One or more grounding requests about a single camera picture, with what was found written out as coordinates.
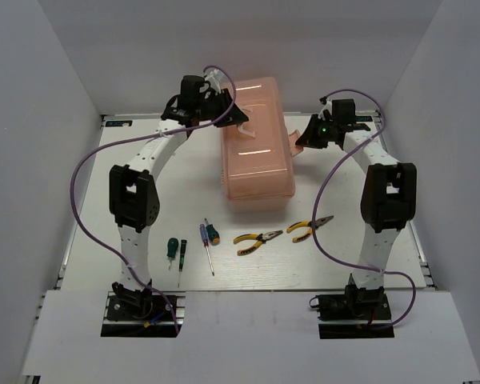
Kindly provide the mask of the pink plastic toolbox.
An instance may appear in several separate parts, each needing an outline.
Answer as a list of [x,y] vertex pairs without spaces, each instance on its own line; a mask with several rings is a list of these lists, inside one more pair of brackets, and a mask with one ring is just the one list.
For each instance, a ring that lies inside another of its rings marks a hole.
[[295,193],[292,157],[303,152],[288,131],[275,78],[237,82],[236,105],[248,122],[221,132],[222,184],[235,213],[284,210]]

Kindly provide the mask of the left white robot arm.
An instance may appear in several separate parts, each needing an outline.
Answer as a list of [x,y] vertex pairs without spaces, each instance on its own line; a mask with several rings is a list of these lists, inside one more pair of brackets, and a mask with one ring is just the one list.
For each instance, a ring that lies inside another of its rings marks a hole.
[[148,268],[148,241],[151,226],[160,211],[156,181],[163,167],[190,136],[188,130],[200,122],[213,126],[239,126],[249,121],[234,103],[222,75],[215,69],[204,76],[186,75],[180,93],[168,102],[155,130],[143,148],[124,166],[109,173],[109,208],[118,226],[122,266],[114,292],[126,292],[125,308],[134,318],[144,319],[153,309],[153,299],[144,294],[152,284]]

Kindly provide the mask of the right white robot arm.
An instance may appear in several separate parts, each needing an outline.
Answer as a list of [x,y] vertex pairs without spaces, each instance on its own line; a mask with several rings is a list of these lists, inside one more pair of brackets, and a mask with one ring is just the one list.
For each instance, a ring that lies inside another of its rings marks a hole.
[[353,159],[365,175],[360,212],[365,233],[357,264],[346,286],[345,308],[353,318],[365,318],[382,296],[384,275],[396,238],[416,211],[417,169],[411,162],[391,156],[379,140],[381,130],[371,130],[356,117],[353,99],[324,100],[312,114],[296,145],[325,149],[335,144],[345,153],[320,186],[312,218],[326,185],[339,167]]

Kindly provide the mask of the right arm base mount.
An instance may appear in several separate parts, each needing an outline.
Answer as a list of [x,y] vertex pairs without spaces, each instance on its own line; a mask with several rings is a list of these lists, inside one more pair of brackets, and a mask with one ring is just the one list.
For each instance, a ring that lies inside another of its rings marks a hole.
[[309,300],[318,315],[322,340],[394,338],[392,315],[387,296],[375,304],[349,306],[344,294],[319,294]]

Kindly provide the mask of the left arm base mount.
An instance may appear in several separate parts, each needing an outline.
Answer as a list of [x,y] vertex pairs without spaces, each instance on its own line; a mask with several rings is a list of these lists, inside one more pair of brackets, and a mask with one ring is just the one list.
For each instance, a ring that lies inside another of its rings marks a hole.
[[184,322],[185,296],[169,294],[176,320],[164,298],[153,294],[141,307],[109,292],[102,319],[102,338],[176,338]]

